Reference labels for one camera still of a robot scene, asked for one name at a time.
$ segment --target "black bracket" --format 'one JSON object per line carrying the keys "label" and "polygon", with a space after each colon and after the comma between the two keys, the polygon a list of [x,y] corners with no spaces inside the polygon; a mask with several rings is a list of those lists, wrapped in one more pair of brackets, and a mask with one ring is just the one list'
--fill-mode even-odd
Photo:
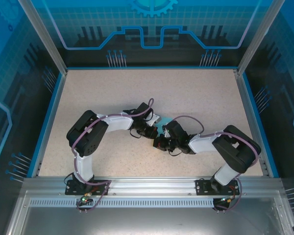
{"label": "black bracket", "polygon": [[[106,180],[95,180],[92,183],[101,183]],[[65,188],[65,195],[84,195],[88,192],[92,192],[93,196],[101,196],[103,191],[105,190],[106,185],[99,185],[99,186],[90,186],[89,187],[81,187],[81,183],[75,180],[68,180],[67,186]]]}
{"label": "black bracket", "polygon": [[215,190],[211,187],[211,181],[200,179],[195,180],[195,189],[196,189],[196,195],[197,196],[232,196],[233,191],[230,188],[230,186],[233,186],[235,188],[235,195],[240,195],[240,190],[238,186],[238,182],[236,180],[231,180],[230,183],[226,186],[220,187],[220,192],[217,193]]}

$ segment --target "gear logo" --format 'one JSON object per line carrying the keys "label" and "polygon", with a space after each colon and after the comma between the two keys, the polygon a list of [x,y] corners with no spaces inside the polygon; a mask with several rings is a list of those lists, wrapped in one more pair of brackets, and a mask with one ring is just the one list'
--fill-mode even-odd
{"label": "gear logo", "polygon": [[173,5],[177,4],[177,0],[129,0],[132,10],[136,10],[137,14],[143,14],[145,17],[153,17],[166,14],[167,10],[172,10]]}
{"label": "gear logo", "polygon": [[9,24],[19,16],[17,0],[0,0],[0,13]]}

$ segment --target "enclosure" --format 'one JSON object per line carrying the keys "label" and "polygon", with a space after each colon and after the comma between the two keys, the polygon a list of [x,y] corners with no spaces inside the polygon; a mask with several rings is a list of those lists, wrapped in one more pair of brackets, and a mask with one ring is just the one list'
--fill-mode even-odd
{"label": "enclosure", "polygon": [[[102,138],[92,169],[112,183],[76,210],[67,132],[150,98],[160,132],[190,115],[259,144],[235,210],[196,190],[217,151],[173,157],[128,131]],[[294,234],[294,0],[0,1],[0,234],[77,233]]]}

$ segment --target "blue enclosure wall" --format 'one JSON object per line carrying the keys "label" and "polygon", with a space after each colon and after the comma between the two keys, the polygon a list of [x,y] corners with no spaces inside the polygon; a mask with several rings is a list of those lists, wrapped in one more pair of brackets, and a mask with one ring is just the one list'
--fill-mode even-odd
{"label": "blue enclosure wall", "polygon": [[68,67],[237,66],[271,0],[34,0]]}
{"label": "blue enclosure wall", "polygon": [[[0,234],[9,222],[58,76],[18,2],[0,1]],[[29,160],[17,159],[19,153]]]}
{"label": "blue enclosure wall", "polygon": [[246,70],[279,176],[294,187],[294,0],[285,1]]}

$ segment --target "speckled work surface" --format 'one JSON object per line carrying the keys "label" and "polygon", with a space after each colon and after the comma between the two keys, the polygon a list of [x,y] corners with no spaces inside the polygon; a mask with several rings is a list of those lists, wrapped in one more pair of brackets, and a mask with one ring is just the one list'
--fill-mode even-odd
{"label": "speckled work surface", "polygon": [[[233,124],[251,136],[232,70],[71,70],[53,123],[40,176],[73,172],[73,154],[66,134],[86,111],[118,113],[137,108],[153,97],[153,109],[163,117],[192,115],[202,121],[204,134]],[[200,126],[191,119],[179,123],[189,134]],[[107,133],[93,154],[96,176],[210,176],[224,164],[214,152],[172,157],[152,147],[152,140],[135,139],[128,131]],[[246,175],[263,175],[260,165]]]}

